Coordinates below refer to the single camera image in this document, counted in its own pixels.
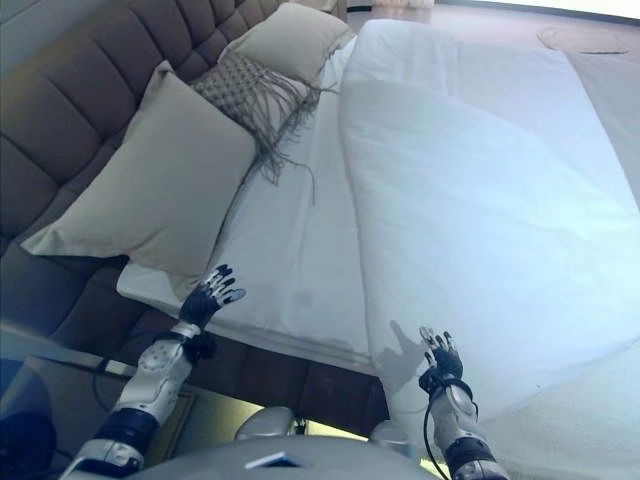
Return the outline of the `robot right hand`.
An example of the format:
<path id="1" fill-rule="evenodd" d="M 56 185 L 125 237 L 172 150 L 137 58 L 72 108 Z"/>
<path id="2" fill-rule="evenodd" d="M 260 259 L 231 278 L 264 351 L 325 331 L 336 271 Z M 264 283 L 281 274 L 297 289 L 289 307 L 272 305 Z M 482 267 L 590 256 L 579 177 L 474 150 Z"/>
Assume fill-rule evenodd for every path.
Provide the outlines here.
<path id="1" fill-rule="evenodd" d="M 461 379 L 463 365 L 451 334 L 448 331 L 437 334 L 425 326 L 419 329 L 419 333 L 429 369 L 445 378 Z"/>

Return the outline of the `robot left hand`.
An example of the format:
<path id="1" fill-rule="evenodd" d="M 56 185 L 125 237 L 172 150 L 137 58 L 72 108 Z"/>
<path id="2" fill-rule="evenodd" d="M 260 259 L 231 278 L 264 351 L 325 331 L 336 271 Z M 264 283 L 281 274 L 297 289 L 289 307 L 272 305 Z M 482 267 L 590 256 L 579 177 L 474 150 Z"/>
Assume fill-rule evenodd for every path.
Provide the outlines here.
<path id="1" fill-rule="evenodd" d="M 234 286 L 233 269 L 222 264 L 211 270 L 186 298 L 178 318 L 204 329 L 223 307 L 244 298 L 246 290 Z"/>

